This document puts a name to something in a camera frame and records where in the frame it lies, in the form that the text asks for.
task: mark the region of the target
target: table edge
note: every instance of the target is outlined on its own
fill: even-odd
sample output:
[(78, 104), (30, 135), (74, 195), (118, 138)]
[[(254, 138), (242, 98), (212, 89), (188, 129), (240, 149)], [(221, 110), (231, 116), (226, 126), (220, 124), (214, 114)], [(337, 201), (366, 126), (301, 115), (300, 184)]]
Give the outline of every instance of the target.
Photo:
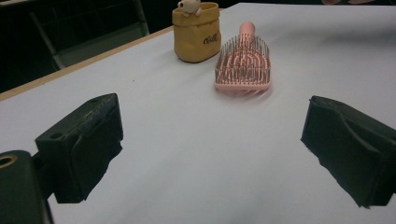
[(28, 83), (25, 83), (23, 85), (20, 85), (19, 87), (16, 87), (16, 88), (11, 89), (9, 91), (1, 92), (0, 93), (0, 102), (6, 100), (8, 98), (11, 98), (13, 96), (16, 96), (18, 94), (21, 94), (21, 93), (23, 93), (25, 91), (29, 91), (29, 90), (37, 87), (37, 86), (41, 86), (41, 85), (44, 85), (46, 83), (49, 83), (49, 82), (51, 82), (52, 80), (54, 80), (56, 78), (68, 75), (68, 74), (70, 74), (70, 73), (72, 73), (74, 71), (77, 71), (78, 69), (81, 69), (81, 68), (83, 68), (85, 66), (88, 66), (88, 65), (90, 65), (92, 63), (99, 62), (99, 61), (103, 60), (104, 58), (107, 58), (107, 57), (109, 57), (111, 55), (119, 53), (119, 52), (121, 52), (121, 51), (123, 51), (125, 49), (129, 49), (129, 48), (131, 48), (133, 46), (136, 46), (138, 44), (141, 44), (141, 43), (143, 43), (145, 41), (148, 41), (148, 40), (150, 40), (150, 39), (152, 39), (154, 37), (157, 37), (159, 35), (166, 34), (166, 33), (170, 32), (170, 31), (173, 31), (173, 26), (169, 26), (169, 27), (167, 27), (165, 29), (162, 29), (162, 30), (160, 30), (158, 32), (155, 32), (153, 34), (143, 36), (143, 37), (141, 37), (139, 39), (136, 39), (136, 40), (134, 40), (134, 41), (132, 41), (130, 43), (127, 43), (125, 45), (119, 46), (119, 47), (117, 47), (115, 49), (111, 49), (109, 51), (106, 51), (104, 53), (101, 53), (99, 55), (91, 57), (90, 59), (87, 59), (87, 60), (82, 61), (80, 63), (76, 63), (74, 65), (68, 66), (68, 67), (66, 67), (66, 68), (64, 68), (62, 70), (59, 70), (59, 71), (54, 72), (54, 73), (51, 73), (51, 74), (46, 75), (44, 77), (40, 77), (38, 79), (35, 79), (35, 80), (31, 81), (31, 82), (28, 82)]

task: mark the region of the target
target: white tabletop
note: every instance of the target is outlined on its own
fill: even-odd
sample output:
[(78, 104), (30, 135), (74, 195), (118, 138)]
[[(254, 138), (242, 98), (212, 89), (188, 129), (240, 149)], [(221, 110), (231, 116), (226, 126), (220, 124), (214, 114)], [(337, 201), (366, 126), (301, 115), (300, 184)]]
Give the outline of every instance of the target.
[(271, 50), (271, 89), (213, 86), (218, 56), (183, 63), (160, 35), (0, 102), (0, 151), (35, 138), (85, 101), (120, 98), (123, 151), (88, 201), (57, 204), (58, 224), (396, 223), (396, 199), (359, 208), (300, 141), (309, 98), (332, 98), (396, 128), (396, 7), (238, 4)]

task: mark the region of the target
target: hairbrush handle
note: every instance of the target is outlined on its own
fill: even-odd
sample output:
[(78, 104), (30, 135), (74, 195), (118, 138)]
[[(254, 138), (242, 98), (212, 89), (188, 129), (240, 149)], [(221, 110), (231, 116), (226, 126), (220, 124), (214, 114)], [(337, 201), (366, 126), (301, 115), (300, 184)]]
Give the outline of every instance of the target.
[(256, 27), (254, 26), (253, 22), (245, 21), (239, 27), (239, 34), (240, 35), (254, 35), (256, 31)]

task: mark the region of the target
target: yellow container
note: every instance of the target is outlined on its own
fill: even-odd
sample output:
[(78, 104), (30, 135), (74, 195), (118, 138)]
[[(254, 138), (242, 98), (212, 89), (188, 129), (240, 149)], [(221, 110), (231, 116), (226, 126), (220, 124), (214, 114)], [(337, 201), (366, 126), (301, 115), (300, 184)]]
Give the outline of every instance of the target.
[(221, 33), (219, 29), (219, 5), (216, 3), (201, 3), (201, 14), (183, 15), (183, 10), (177, 8), (172, 12), (174, 24), (175, 54), (189, 63), (204, 61), (220, 51)]

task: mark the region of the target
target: pink hairbrush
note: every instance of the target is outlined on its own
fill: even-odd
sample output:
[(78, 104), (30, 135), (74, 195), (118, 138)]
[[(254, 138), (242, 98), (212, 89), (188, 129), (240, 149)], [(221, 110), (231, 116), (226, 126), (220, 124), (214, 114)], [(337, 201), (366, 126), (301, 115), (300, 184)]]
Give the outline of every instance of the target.
[(217, 89), (266, 91), (270, 87), (269, 49), (254, 32), (254, 24), (246, 21), (239, 28), (239, 36), (221, 47), (215, 69)]

